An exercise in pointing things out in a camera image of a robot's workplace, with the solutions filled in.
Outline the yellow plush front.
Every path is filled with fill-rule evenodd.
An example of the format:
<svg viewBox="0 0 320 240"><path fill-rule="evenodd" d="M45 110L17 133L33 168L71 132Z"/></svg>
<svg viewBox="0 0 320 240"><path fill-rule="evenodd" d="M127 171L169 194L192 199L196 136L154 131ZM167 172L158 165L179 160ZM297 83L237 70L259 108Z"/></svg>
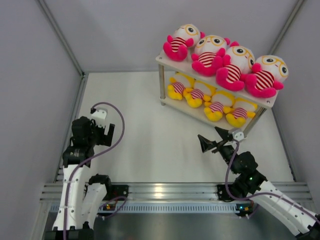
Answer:
<svg viewBox="0 0 320 240"><path fill-rule="evenodd" d="M193 89L196 79L181 72L176 72L169 78L167 95L173 100L181 101Z"/></svg>

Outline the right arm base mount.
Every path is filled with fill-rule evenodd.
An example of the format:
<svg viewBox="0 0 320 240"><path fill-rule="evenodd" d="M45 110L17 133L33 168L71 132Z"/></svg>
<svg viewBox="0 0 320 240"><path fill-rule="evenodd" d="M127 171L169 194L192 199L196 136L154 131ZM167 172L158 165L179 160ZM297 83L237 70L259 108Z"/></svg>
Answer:
<svg viewBox="0 0 320 240"><path fill-rule="evenodd" d="M257 190L256 187L241 185L241 184L228 184L228 190L225 184L218 184L217 196L220 201L232 202L232 201L246 201L249 199L249 194L254 194Z"/></svg>

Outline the yellow plush sideways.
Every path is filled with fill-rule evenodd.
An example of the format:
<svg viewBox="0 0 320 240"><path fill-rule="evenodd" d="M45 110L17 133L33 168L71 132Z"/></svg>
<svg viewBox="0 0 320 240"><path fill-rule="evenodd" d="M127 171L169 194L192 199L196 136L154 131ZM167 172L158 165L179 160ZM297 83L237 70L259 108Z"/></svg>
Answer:
<svg viewBox="0 0 320 240"><path fill-rule="evenodd" d="M229 92L218 90L209 102L204 103L204 114L211 122L218 122L224 114L231 111L235 96Z"/></svg>

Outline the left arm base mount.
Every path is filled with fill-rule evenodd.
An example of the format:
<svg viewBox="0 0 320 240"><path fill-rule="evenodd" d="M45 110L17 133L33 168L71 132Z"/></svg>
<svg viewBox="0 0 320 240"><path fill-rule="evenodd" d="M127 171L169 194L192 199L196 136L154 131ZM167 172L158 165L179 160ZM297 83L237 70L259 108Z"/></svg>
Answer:
<svg viewBox="0 0 320 240"><path fill-rule="evenodd" d="M129 185L127 184L112 184L106 188L104 201L110 201L116 197L127 197L129 194Z"/></svg>

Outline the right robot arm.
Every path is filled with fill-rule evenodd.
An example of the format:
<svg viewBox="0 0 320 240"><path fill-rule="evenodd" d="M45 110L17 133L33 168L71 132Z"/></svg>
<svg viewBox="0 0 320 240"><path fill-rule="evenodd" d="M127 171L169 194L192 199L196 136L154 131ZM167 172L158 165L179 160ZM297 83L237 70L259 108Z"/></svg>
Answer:
<svg viewBox="0 0 320 240"><path fill-rule="evenodd" d="M258 171L258 164L249 151L238 153L245 139L239 128L215 128L221 141L211 141L198 135L201 151L219 153L227 164L224 183L217 185L220 201L253 201L282 224L298 240L320 238L320 216L293 201Z"/></svg>

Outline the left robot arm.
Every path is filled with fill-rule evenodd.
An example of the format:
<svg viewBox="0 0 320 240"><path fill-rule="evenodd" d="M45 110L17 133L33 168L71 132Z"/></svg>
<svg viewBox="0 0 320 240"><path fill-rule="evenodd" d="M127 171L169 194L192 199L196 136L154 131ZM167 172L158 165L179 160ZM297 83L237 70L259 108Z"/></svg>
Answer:
<svg viewBox="0 0 320 240"><path fill-rule="evenodd" d="M109 199L113 187L108 175L91 173L96 145L111 146L114 124L106 129L106 111L82 116L72 122L72 136L62 155L63 183L60 204L46 240L92 240L94 222L102 200Z"/></svg>

